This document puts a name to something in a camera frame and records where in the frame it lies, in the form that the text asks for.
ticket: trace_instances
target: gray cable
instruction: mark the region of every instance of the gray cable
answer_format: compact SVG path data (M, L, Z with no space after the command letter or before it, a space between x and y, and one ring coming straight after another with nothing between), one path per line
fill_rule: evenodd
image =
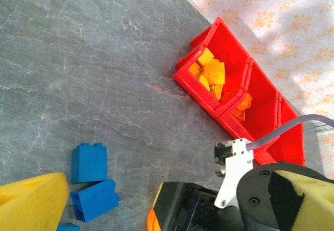
M267 144L269 141L275 139L277 136L280 136L281 134L287 132L289 129L293 128L294 126L296 126L300 123L303 123L305 121L309 121L309 120L322 121L323 123L326 123L329 126L334 128L334 120L332 120L330 118L327 118L326 116L323 116L323 115L302 115L302 116L297 117L297 118L295 118L291 121L288 121L287 123L283 124L278 129L276 129L273 132L267 134L266 136L258 139L257 141L248 143L246 145L246 149L248 151L250 151L250 150L260 148L263 145Z

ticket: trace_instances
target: screw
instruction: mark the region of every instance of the screw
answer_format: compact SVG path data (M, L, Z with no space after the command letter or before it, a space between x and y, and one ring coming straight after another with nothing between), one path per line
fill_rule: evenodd
M267 170L263 170L263 171L260 172L260 176L264 176L264 177L269 176L269 174L270 173Z
M256 197L252 197L249 200L250 205L256 206L260 204L260 200Z

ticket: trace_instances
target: floral patterned cloth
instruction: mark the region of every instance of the floral patterned cloth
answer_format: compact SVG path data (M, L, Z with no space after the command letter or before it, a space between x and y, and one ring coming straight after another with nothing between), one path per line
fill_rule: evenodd
M334 118L334 0L189 1L210 22L222 17L298 110ZM334 178L332 132L319 140Z

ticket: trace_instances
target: yellow foam object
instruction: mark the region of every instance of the yellow foam object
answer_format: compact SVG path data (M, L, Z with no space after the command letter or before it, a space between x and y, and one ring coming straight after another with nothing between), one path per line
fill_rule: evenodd
M208 79L209 85L225 84L225 65L224 63L210 62L206 63L203 75Z
M0 230L56 231L68 199L63 173L0 186Z
M334 230L334 184L287 171L276 171L288 179L303 204L291 231Z
M210 92L217 100L220 100L222 91L223 91L223 84L210 86Z
M206 89L210 91L210 86L209 86L207 78L205 78L203 75L200 75L199 82L202 83L204 87L206 87Z
M197 63L193 63L190 67L189 67L189 71L196 76L197 78L200 77L201 73L202 73L202 68L197 64Z
M213 59L213 54L208 48L205 48L203 54L197 59L197 61L204 66L206 63L209 63Z

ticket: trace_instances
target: yellow plastic piece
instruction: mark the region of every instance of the yellow plastic piece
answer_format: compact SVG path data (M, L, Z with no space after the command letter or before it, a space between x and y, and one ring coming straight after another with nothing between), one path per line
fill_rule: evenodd
M233 111L232 111L232 115L234 116L234 118L237 119L237 121L241 122L241 121L244 121L246 118L245 118L245 111L243 110L240 110L238 108L235 108Z
M223 85L222 84L211 85L210 86L210 92L211 92L211 94L213 94L213 96L217 100L220 100L222 91L223 91Z
M0 186L1 231L55 231L68 199L63 173Z
M197 64L197 63L193 63L190 67L189 67L189 71L197 77L197 79L200 77L200 75L202 74L202 68Z
M250 94L246 94L246 99L237 107L240 110L246 110L251 106L252 97Z
M225 84L225 65L220 62L206 63L203 70L203 75L208 79L209 85Z
M212 59L211 61L209 61L208 63L219 63L220 61L218 59Z
M276 171L288 179L303 204L291 231L334 230L334 184L287 171Z
M213 54L208 48L205 48L203 54L198 58L198 62L204 66L206 63L209 63L213 59Z
M154 199L154 202L153 202L152 208L154 208L154 206L156 205L157 199L158 199L158 197L159 197L159 194L160 194L160 192L161 192L161 189L162 189L162 185L163 185L163 183L161 183L161 184L160 184L160 187L159 187L159 189L158 189L158 192L157 192L156 198Z
M206 87L206 89L210 91L210 87L209 87L207 78L205 78L203 75L200 75L199 82L202 83L204 87Z

